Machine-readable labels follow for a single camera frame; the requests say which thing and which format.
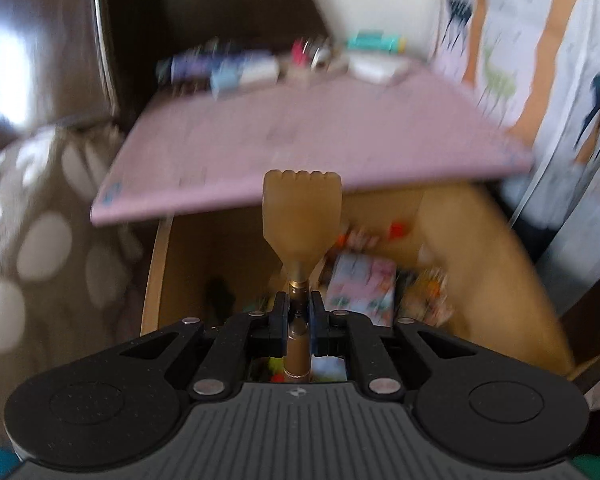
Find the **dark top drawer metal handle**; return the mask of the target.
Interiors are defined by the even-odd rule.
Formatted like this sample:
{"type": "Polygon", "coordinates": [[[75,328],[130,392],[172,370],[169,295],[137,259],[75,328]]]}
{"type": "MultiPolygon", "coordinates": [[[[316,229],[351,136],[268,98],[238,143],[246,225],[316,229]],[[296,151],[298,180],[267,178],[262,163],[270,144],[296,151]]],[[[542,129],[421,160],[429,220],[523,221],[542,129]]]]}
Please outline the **dark top drawer metal handle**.
{"type": "MultiPolygon", "coordinates": [[[[402,315],[559,375],[567,337],[498,207],[469,184],[349,194],[338,240],[310,277],[327,309],[387,326],[402,315]]],[[[257,206],[161,221],[145,292],[150,333],[186,316],[216,325],[286,289],[257,206]]]]}

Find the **brown back scratcher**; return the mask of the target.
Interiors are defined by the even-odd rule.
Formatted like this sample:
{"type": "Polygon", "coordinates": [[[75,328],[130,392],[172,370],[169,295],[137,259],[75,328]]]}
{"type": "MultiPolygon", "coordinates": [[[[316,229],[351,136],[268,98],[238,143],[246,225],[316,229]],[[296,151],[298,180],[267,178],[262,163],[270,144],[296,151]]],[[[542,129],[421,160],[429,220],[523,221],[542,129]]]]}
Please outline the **brown back scratcher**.
{"type": "Polygon", "coordinates": [[[263,236],[288,281],[286,382],[311,375],[311,274],[340,230],[341,178],[334,172],[271,170],[263,179],[263,236]]]}

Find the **colourful packet in drawer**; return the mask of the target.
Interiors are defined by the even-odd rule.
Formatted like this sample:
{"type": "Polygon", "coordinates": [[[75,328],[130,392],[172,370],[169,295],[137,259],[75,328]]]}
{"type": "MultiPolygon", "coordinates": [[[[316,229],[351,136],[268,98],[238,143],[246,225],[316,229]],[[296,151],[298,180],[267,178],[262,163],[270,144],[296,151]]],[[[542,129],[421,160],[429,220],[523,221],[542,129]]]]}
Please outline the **colourful packet in drawer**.
{"type": "MultiPolygon", "coordinates": [[[[396,264],[387,258],[340,252],[324,263],[318,290],[327,311],[365,314],[374,325],[390,327],[394,315],[396,264]]],[[[347,382],[344,361],[312,356],[312,382],[347,382]]]]}

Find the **dark wooden nightstand pink top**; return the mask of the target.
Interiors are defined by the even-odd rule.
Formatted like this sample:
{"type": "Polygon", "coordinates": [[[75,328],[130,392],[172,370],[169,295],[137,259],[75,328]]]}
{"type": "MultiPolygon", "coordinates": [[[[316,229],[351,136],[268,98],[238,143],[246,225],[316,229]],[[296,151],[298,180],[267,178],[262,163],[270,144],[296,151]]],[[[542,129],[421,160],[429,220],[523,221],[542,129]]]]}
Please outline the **dark wooden nightstand pink top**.
{"type": "Polygon", "coordinates": [[[413,63],[378,86],[340,75],[222,99],[157,96],[91,209],[96,226],[253,205],[272,170],[333,171],[348,191],[524,174],[533,155],[462,88],[413,63]]]}

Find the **grey spotted blanket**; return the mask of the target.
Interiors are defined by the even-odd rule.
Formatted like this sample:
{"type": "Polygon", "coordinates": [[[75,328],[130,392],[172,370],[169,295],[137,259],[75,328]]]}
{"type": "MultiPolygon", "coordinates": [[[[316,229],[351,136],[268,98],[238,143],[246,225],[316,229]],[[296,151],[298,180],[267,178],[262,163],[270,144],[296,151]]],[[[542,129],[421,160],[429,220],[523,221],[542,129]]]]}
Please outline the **grey spotted blanket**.
{"type": "Polygon", "coordinates": [[[142,245],[125,226],[90,220],[121,144],[113,125],[50,127],[0,152],[0,448],[15,388],[112,346],[134,324],[128,291],[142,245]]]}

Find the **blue white cylinder bottle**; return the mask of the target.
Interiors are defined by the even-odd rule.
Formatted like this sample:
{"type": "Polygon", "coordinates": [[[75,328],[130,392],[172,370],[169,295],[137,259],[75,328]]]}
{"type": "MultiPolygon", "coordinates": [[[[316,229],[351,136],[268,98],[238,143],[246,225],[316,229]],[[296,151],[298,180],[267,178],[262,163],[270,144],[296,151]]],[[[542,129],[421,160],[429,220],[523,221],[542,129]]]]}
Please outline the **blue white cylinder bottle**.
{"type": "Polygon", "coordinates": [[[277,84],[279,64],[276,58],[260,58],[242,64],[223,64],[211,74],[212,96],[221,96],[235,92],[260,89],[277,84]]]}

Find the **small cardboard box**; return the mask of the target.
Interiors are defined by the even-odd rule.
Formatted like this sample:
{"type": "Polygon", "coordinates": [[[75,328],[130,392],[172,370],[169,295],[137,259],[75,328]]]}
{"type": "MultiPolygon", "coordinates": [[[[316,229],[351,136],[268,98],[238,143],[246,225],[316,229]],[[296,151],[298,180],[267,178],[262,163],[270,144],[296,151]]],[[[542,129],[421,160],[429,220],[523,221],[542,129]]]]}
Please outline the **small cardboard box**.
{"type": "Polygon", "coordinates": [[[336,58],[326,68],[314,70],[310,66],[301,67],[294,64],[290,58],[282,58],[280,73],[285,84],[291,84],[299,88],[311,88],[347,73],[348,65],[346,58],[336,58]]]}

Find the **white box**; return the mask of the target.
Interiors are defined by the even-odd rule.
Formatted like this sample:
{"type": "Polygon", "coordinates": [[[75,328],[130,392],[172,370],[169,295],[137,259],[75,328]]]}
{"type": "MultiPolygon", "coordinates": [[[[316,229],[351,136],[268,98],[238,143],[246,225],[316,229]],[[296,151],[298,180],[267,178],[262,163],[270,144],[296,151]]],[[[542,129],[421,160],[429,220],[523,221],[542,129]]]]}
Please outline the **white box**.
{"type": "Polygon", "coordinates": [[[394,58],[385,55],[351,55],[349,74],[369,84],[391,86],[403,80],[411,69],[408,58],[394,58]]]}

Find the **purple folded umbrella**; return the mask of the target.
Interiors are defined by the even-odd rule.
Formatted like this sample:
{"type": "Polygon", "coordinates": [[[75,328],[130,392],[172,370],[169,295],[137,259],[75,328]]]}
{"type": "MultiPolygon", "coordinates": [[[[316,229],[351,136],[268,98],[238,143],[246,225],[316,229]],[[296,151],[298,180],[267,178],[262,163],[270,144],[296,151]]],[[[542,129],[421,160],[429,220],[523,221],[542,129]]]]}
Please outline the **purple folded umbrella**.
{"type": "Polygon", "coordinates": [[[156,67],[160,86],[172,86],[195,79],[209,79],[223,64],[242,65],[245,62],[270,58],[267,50],[241,50],[235,52],[188,50],[160,61],[156,67]]]}

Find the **teal toy flashlight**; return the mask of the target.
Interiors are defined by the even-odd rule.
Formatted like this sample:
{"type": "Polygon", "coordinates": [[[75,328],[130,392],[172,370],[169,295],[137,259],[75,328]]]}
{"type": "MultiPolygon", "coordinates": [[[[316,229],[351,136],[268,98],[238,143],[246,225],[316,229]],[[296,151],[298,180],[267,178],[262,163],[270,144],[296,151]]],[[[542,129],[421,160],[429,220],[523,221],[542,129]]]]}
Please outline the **teal toy flashlight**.
{"type": "Polygon", "coordinates": [[[406,51],[406,39],[402,36],[385,35],[383,32],[359,32],[347,40],[347,48],[402,54],[406,51]]]}

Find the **dark wooden headboard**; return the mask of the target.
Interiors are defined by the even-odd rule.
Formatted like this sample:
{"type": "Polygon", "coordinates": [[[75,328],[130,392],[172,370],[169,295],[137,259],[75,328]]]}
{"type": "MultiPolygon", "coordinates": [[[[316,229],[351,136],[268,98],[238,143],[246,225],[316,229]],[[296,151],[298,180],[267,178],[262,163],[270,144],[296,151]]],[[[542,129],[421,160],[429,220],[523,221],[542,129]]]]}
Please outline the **dark wooden headboard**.
{"type": "Polygon", "coordinates": [[[159,63],[201,44],[328,34],[316,0],[0,0],[0,151],[49,125],[129,128],[159,63]]]}

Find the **deer print fabric wardrobe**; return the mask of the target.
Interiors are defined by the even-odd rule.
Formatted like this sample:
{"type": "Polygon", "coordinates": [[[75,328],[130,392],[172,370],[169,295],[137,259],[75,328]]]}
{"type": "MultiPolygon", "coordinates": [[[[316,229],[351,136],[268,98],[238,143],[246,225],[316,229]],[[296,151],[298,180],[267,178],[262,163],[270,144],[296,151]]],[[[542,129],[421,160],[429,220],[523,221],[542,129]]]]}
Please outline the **deer print fabric wardrobe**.
{"type": "Polygon", "coordinates": [[[600,279],[600,0],[440,0],[431,62],[531,148],[498,196],[569,310],[600,279]]]}

